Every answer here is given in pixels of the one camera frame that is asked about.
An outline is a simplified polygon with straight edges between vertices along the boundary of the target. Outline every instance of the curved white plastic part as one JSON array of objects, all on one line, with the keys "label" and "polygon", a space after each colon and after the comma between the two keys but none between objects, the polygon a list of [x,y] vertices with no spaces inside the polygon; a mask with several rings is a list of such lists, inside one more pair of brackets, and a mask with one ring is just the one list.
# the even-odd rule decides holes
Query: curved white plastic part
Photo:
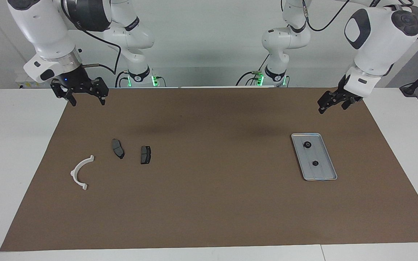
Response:
[{"label": "curved white plastic part", "polygon": [[77,175],[78,175],[78,171],[87,163],[93,162],[94,161],[94,156],[91,155],[91,157],[89,157],[88,159],[84,159],[82,160],[71,172],[70,175],[73,177],[73,180],[75,181],[75,183],[77,183],[78,185],[80,185],[83,190],[86,190],[88,188],[88,185],[85,183],[81,183],[78,181]]}]

